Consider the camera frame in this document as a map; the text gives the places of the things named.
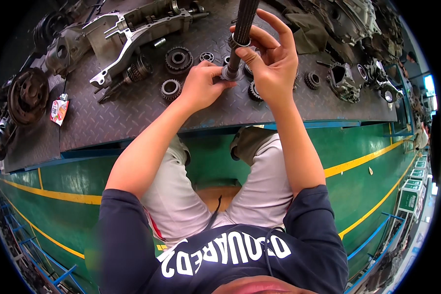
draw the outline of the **white lettering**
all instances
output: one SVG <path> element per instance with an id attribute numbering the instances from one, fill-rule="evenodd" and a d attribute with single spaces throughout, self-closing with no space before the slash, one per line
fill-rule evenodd
<path id="1" fill-rule="evenodd" d="M 171 251 L 167 257 L 165 257 L 164 261 L 162 262 L 162 275 L 165 278 L 171 278 L 175 274 L 175 270 L 170 268 L 168 271 L 166 271 L 166 267 L 168 265 L 168 262 L 172 258 L 172 256 L 175 254 L 175 251 Z"/>
<path id="2" fill-rule="evenodd" d="M 203 251 L 204 251 L 204 255 L 203 255 L 203 259 L 206 262 L 217 262 L 217 252 L 216 252 L 216 248 L 214 248 L 214 244 L 211 242 L 207 243 L 207 247 L 204 246 L 203 247 Z"/>
<path id="3" fill-rule="evenodd" d="M 281 251 L 279 249 L 277 240 L 279 240 L 279 242 L 281 243 L 282 249 L 284 251 Z M 275 250 L 276 256 L 278 258 L 284 258 L 291 254 L 291 251 L 289 250 L 289 247 L 287 246 L 286 242 L 284 242 L 281 238 L 275 235 L 271 236 L 271 244 L 273 244 L 273 249 Z"/>
<path id="4" fill-rule="evenodd" d="M 220 255 L 222 255 L 222 263 L 227 264 L 227 233 L 222 233 L 220 238 L 214 239 L 214 242 L 219 246 Z"/>
<path id="5" fill-rule="evenodd" d="M 248 256 L 253 260 L 259 260 L 261 254 L 263 253 L 263 251 L 261 250 L 261 243 L 257 239 L 253 238 L 252 236 L 246 233 L 242 233 L 242 234 L 244 235 L 245 238 L 245 246 L 247 247 Z M 253 254 L 252 243 L 250 241 L 250 238 L 253 239 L 253 243 L 255 244 L 255 249 L 256 249 L 255 254 Z"/>
<path id="6" fill-rule="evenodd" d="M 238 264 L 238 257 L 237 252 L 235 250 L 235 243 L 234 238 L 237 239 L 238 244 L 238 251 L 240 252 L 240 257 L 242 258 L 243 263 L 248 262 L 247 254 L 245 252 L 245 247 L 243 243 L 242 236 L 239 232 L 230 232 L 229 233 L 229 247 L 230 247 L 230 254 L 232 255 L 232 263 Z"/>
<path id="7" fill-rule="evenodd" d="M 185 263 L 186 269 L 183 269 L 182 258 Z M 193 269 L 191 268 L 191 262 L 189 261 L 189 254 L 183 251 L 178 251 L 176 255 L 176 271 L 180 275 L 193 275 Z"/>
<path id="8" fill-rule="evenodd" d="M 197 260 L 194 262 L 194 264 L 199 264 L 197 266 L 197 269 L 194 271 L 194 273 L 196 274 L 198 269 L 201 267 L 201 261 L 203 261 L 203 255 L 201 254 L 201 250 L 198 250 L 191 255 L 191 257 L 195 257 L 195 256 L 197 256 Z"/>

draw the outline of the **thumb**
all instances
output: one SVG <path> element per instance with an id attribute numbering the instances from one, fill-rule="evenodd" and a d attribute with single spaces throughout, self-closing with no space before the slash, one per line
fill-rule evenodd
<path id="1" fill-rule="evenodd" d="M 240 47 L 235 50 L 235 53 L 240 57 L 245 63 L 250 67 L 250 69 L 255 72 L 265 67 L 265 63 L 261 57 L 255 51 L 248 47 Z"/>

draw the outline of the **shirt sleeve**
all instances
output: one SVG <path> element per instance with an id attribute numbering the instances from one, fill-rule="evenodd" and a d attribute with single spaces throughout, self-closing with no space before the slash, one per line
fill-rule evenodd
<path id="1" fill-rule="evenodd" d="M 135 293 L 158 267 L 142 205 L 129 192 L 107 189 L 99 218 L 101 293 Z"/>
<path id="2" fill-rule="evenodd" d="M 337 233 L 327 187 L 302 190 L 283 223 L 286 232 L 311 253 L 316 274 L 342 291 L 348 278 L 347 254 Z"/>

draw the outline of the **right hand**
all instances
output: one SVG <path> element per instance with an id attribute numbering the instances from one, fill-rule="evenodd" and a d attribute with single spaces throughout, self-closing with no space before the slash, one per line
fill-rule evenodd
<path id="1" fill-rule="evenodd" d="M 251 45 L 259 49 L 261 57 L 248 47 L 237 48 L 235 53 L 252 70 L 256 89 L 270 107 L 290 105 L 294 102 L 293 86 L 298 65 L 293 33 L 271 13 L 257 9 L 256 14 L 278 32 L 281 44 L 253 25 L 250 30 Z M 230 27 L 230 32 L 234 31 L 235 26 Z"/>

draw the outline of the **gray cloth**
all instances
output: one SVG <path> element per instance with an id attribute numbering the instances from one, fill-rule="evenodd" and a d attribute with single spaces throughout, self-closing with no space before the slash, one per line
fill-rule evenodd
<path id="1" fill-rule="evenodd" d="M 301 9 L 296 7 L 285 9 L 283 14 L 293 27 L 299 28 L 294 32 L 294 42 L 299 55 L 325 50 L 328 32 L 315 15 L 304 14 Z"/>

